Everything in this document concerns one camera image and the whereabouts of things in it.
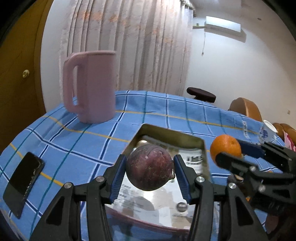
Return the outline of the white blue-print mug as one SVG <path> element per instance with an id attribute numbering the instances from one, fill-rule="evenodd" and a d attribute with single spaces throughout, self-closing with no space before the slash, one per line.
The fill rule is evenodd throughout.
<path id="1" fill-rule="evenodd" d="M 277 135 L 278 131 L 275 126 L 267 120 L 263 120 L 263 124 L 261 125 L 258 139 L 261 144 L 267 142 L 272 142 Z"/>

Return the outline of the pink cloth on sofa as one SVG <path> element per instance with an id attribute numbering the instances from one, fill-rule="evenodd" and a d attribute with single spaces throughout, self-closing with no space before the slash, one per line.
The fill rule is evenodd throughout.
<path id="1" fill-rule="evenodd" d="M 285 147 L 296 152 L 296 148 L 295 148 L 295 144 L 292 141 L 292 139 L 290 138 L 290 136 L 288 135 L 288 133 L 283 132 L 284 134 L 284 143 L 285 143 Z"/>

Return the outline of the round purple passion fruit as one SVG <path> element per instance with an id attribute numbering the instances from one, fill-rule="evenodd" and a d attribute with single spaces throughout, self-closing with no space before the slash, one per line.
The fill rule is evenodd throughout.
<path id="1" fill-rule="evenodd" d="M 126 175 L 136 188 L 154 191 L 175 178 L 174 162 L 166 149 L 145 144 L 128 156 Z"/>

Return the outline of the brass door knob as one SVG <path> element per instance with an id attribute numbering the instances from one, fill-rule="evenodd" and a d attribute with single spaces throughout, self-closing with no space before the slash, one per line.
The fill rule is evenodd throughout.
<path id="1" fill-rule="evenodd" d="M 28 78 L 30 75 L 30 72 L 28 69 L 24 70 L 23 73 L 22 73 L 22 78 L 26 79 Z"/>

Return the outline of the dark round stool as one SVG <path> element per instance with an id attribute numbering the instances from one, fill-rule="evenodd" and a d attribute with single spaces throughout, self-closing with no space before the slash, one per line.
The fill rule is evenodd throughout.
<path id="1" fill-rule="evenodd" d="M 196 100 L 205 101 L 209 103 L 214 103 L 216 100 L 216 96 L 214 94 L 200 88 L 188 87 L 186 91 Z"/>

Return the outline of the brown wooden door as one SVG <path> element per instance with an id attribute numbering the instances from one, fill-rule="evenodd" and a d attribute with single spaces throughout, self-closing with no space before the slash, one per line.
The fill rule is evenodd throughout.
<path id="1" fill-rule="evenodd" d="M 45 113 L 41 87 L 41 45 L 52 1 L 1 1 L 1 23 L 9 10 L 14 19 L 1 31 L 1 150 Z M 28 69 L 28 78 L 22 78 Z"/>

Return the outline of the orange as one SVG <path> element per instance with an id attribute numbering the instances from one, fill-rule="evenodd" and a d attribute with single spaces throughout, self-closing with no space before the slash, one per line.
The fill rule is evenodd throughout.
<path id="1" fill-rule="evenodd" d="M 242 157 L 242 151 L 239 142 L 236 140 L 236 138 L 226 134 L 217 136 L 210 146 L 210 155 L 216 165 L 216 156 L 222 152 L 237 158 Z"/>

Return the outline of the pink floral curtain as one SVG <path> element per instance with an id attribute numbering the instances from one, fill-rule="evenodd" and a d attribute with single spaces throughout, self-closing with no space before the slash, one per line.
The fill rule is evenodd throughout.
<path id="1" fill-rule="evenodd" d="M 195 8 L 189 1 L 70 1 L 59 64 L 72 53 L 116 52 L 116 89 L 183 95 Z"/>

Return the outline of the pink metal tin tray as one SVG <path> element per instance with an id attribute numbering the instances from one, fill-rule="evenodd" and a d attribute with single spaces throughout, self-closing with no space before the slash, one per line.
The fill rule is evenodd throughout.
<path id="1" fill-rule="evenodd" d="M 209 179 L 202 139 L 148 123 L 104 123 L 87 130 L 75 151 L 99 165 L 92 176 L 126 156 L 118 197 L 106 206 L 114 240 L 188 238 L 195 208 L 182 197 L 173 158 L 180 155 L 195 174 Z"/>

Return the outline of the brown leather sofa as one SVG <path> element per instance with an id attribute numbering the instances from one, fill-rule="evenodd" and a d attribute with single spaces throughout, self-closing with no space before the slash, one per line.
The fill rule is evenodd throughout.
<path id="1" fill-rule="evenodd" d="M 294 144 L 296 145 L 296 130 L 286 123 L 273 123 L 277 129 L 278 136 L 284 141 L 283 132 L 288 133 Z"/>

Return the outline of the white air conditioner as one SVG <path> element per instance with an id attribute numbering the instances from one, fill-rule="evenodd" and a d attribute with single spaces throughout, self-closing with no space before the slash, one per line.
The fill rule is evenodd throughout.
<path id="1" fill-rule="evenodd" d="M 204 24 L 194 25 L 193 29 L 204 29 L 208 32 L 227 33 L 236 36 L 242 34 L 241 24 L 213 16 L 206 16 Z"/>

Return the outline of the black smartphone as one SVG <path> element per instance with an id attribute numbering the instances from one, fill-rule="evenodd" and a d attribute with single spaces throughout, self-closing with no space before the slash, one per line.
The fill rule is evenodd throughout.
<path id="1" fill-rule="evenodd" d="M 17 219 L 20 219 L 27 197 L 44 165 L 42 159 L 27 152 L 12 174 L 3 198 Z"/>

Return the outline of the pink plastic pitcher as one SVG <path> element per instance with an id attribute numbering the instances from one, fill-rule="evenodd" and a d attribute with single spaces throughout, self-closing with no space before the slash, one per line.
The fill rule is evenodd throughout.
<path id="1" fill-rule="evenodd" d="M 116 52 L 73 53 L 63 66 L 63 102 L 83 123 L 103 123 L 115 116 Z"/>

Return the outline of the blue plaid tablecloth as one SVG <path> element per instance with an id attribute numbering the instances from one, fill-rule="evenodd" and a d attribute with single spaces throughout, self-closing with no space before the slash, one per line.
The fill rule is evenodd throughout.
<path id="1" fill-rule="evenodd" d="M 87 183 L 102 175 L 144 123 L 202 138 L 207 148 L 222 134 L 256 143 L 262 126 L 203 101 L 151 91 L 118 91 L 115 117 L 97 125 L 79 122 L 60 105 L 24 128 L 1 154 L 2 191 L 25 154 L 31 152 L 45 162 L 20 218 L 1 202 L 10 228 L 28 240 L 61 186 Z"/>

